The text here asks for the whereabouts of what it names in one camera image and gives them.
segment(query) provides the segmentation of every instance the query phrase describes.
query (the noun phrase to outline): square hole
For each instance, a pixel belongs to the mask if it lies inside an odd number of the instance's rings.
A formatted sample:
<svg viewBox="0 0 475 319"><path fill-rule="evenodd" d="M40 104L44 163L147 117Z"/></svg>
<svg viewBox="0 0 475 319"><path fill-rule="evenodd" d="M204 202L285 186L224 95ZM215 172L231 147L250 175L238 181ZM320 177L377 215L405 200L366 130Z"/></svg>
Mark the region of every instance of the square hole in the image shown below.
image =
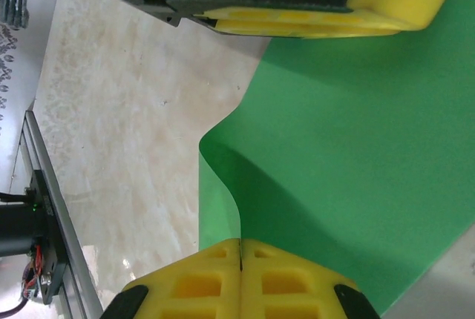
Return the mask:
<svg viewBox="0 0 475 319"><path fill-rule="evenodd" d="M213 251L209 256L211 258L225 258L228 255L228 252L226 249L217 249L216 251Z"/></svg>
<svg viewBox="0 0 475 319"><path fill-rule="evenodd" d="M178 280L173 298L219 297L221 278L214 273L187 274Z"/></svg>
<svg viewBox="0 0 475 319"><path fill-rule="evenodd" d="M254 250L254 256L257 258L271 258L273 257L270 253L265 252L263 250L257 249Z"/></svg>
<svg viewBox="0 0 475 319"><path fill-rule="evenodd" d="M307 293L308 286L303 274L298 271L271 271L262 275L263 295L289 295Z"/></svg>

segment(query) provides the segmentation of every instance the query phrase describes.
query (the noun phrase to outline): green mat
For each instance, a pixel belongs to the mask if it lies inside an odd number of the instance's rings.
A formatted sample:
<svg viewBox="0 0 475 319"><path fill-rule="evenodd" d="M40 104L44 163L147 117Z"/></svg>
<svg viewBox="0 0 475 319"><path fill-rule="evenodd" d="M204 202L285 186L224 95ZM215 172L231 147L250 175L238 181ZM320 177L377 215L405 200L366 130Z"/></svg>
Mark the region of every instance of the green mat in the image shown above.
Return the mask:
<svg viewBox="0 0 475 319"><path fill-rule="evenodd" d="M475 4L422 32L272 40L200 143L200 247L252 237L382 313L475 220Z"/></svg>

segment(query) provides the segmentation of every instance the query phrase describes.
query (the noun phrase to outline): marble floor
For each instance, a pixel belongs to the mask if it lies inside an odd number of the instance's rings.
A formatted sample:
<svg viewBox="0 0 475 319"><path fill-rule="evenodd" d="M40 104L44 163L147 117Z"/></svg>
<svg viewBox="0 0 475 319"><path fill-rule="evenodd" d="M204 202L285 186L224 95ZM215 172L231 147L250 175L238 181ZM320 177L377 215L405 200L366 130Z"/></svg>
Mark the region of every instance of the marble floor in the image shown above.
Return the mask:
<svg viewBox="0 0 475 319"><path fill-rule="evenodd" d="M198 142L267 43L117 0L57 1L33 110L103 306L197 251Z"/></svg>

